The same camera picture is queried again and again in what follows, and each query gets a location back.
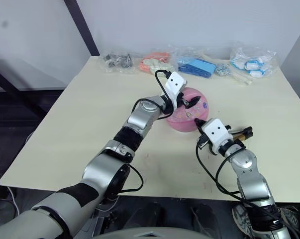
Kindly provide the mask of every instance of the silver arm segment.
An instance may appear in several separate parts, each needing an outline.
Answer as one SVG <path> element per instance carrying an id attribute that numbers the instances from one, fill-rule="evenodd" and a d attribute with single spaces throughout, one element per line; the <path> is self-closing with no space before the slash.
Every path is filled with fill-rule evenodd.
<path id="1" fill-rule="evenodd" d="M 176 98 L 186 83 L 178 73 L 168 72 L 165 90 L 173 104 L 171 109 L 176 109 Z M 73 238 L 104 198 L 121 191 L 130 172 L 128 163 L 161 110 L 170 103 L 166 96 L 147 99 L 160 107 L 141 101 L 113 140 L 86 166 L 80 183 L 53 193 L 31 211 L 1 226 L 0 239 Z"/>

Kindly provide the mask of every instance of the clear plastic bag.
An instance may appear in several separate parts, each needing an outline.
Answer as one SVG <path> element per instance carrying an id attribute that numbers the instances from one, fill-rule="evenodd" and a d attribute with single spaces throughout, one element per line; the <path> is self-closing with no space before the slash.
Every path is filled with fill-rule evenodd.
<path id="1" fill-rule="evenodd" d="M 106 73 L 134 74 L 137 67 L 136 62 L 138 62 L 138 56 L 126 52 L 106 52 L 98 58 L 99 67 Z"/>
<path id="2" fill-rule="evenodd" d="M 230 63 L 234 71 L 253 78 L 263 78 L 273 75 L 278 69 L 276 52 L 260 47 L 237 44 L 230 53 Z"/>
<path id="3" fill-rule="evenodd" d="M 218 76 L 229 76 L 243 85 L 250 85 L 253 82 L 253 77 L 243 71 L 237 70 L 229 62 L 230 47 L 214 47 L 202 49 L 200 51 L 201 57 L 216 65 L 214 74 Z"/>
<path id="4" fill-rule="evenodd" d="M 175 47 L 171 52 L 171 63 L 181 72 L 209 78 L 216 66 L 201 57 L 201 48 Z"/>
<path id="5" fill-rule="evenodd" d="M 169 63 L 170 54 L 166 51 L 154 51 L 145 55 L 140 63 L 139 69 L 141 71 L 154 75 L 157 70 L 175 71 L 172 64 Z"/>

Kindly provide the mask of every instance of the black metal frame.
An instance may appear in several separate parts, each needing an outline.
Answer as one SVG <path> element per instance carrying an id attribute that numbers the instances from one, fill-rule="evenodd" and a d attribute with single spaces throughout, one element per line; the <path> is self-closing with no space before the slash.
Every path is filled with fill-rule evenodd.
<path id="1" fill-rule="evenodd" d="M 10 83 L 4 76 L 0 74 L 0 87 L 16 99 L 20 100 L 28 109 L 36 114 L 40 119 L 45 118 L 47 112 L 42 107 L 35 104 L 21 91 L 19 91 L 12 83 Z"/>
<path id="2" fill-rule="evenodd" d="M 94 39 L 92 38 L 91 32 L 88 28 L 88 25 L 86 23 L 86 20 L 84 16 L 82 15 L 82 12 L 80 10 L 80 7 L 76 0 L 64 0 L 68 11 L 74 20 L 78 31 L 80 32 L 80 35 L 82 39 L 84 40 L 88 50 L 90 51 L 92 56 L 100 56 L 100 53 L 97 49 L 97 46 L 95 44 Z"/>

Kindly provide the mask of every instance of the blue object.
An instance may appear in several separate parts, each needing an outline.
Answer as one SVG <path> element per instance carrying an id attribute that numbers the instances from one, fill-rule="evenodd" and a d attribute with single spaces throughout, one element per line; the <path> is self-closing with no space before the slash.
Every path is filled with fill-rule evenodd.
<path id="1" fill-rule="evenodd" d="M 216 69 L 213 63 L 195 57 L 178 58 L 179 71 L 209 78 Z"/>

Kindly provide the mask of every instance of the pink bowl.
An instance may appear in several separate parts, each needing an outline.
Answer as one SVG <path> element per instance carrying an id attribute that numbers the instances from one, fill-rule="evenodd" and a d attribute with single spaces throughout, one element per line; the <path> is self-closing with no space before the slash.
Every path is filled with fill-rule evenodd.
<path id="1" fill-rule="evenodd" d="M 200 96 L 200 100 L 189 109 L 185 109 L 185 106 L 177 108 L 170 117 L 166 118 L 166 121 L 177 131 L 192 132 L 197 129 L 194 119 L 207 120 L 209 107 L 206 97 L 198 90 L 186 87 L 183 93 L 183 98 L 187 101 L 190 101 L 195 96 Z"/>

